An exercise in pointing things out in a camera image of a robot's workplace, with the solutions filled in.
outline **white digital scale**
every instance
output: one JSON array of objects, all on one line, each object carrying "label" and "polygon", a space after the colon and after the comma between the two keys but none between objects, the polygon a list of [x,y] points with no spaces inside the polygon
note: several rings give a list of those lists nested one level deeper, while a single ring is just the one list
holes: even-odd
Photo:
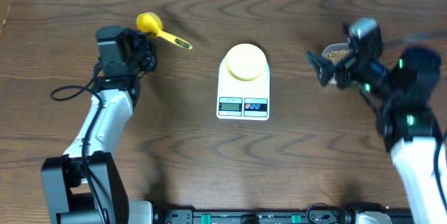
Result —
[{"label": "white digital scale", "polygon": [[220,119],[269,118],[270,67],[264,52],[255,45],[236,45],[223,58],[216,115]]}]

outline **green led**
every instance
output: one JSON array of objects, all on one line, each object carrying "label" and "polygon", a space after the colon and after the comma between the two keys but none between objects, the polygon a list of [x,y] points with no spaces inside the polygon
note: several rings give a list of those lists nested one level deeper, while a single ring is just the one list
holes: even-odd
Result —
[{"label": "green led", "polygon": [[366,92],[371,91],[371,85],[369,85],[369,84],[365,84],[365,91],[366,91]]},{"label": "green led", "polygon": [[414,120],[413,115],[407,115],[406,116],[406,124],[408,124],[409,126],[412,126],[412,125],[414,125],[414,123],[415,123],[415,120]]}]

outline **yellow spoon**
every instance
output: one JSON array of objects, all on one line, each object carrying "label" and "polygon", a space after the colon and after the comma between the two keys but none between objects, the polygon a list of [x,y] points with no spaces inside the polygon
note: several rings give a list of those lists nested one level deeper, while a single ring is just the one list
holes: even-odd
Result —
[{"label": "yellow spoon", "polygon": [[179,47],[190,50],[193,46],[181,39],[178,36],[169,34],[163,31],[163,24],[161,23],[160,17],[152,12],[147,12],[139,15],[137,17],[137,27],[140,31],[146,33],[154,33],[155,37],[162,37],[168,42],[171,42]]}]

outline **wooden tabletop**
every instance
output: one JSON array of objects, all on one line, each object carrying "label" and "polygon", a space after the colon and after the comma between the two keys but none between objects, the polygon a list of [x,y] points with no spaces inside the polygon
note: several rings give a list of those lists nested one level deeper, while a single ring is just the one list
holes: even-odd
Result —
[{"label": "wooden tabletop", "polygon": [[[197,209],[306,209],[363,200],[408,207],[402,182],[357,89],[320,87],[305,52],[343,43],[343,22],[375,17],[384,41],[447,30],[447,0],[14,0],[0,39],[0,222],[48,222],[41,165],[84,122],[95,31],[135,28],[152,11],[182,50],[157,40],[159,65],[123,132],[115,162],[129,196]],[[216,117],[218,69],[238,43],[261,45],[271,67],[268,121]],[[424,42],[443,54],[444,40]],[[388,50],[396,63],[403,47]],[[447,124],[447,67],[431,105]]]}]

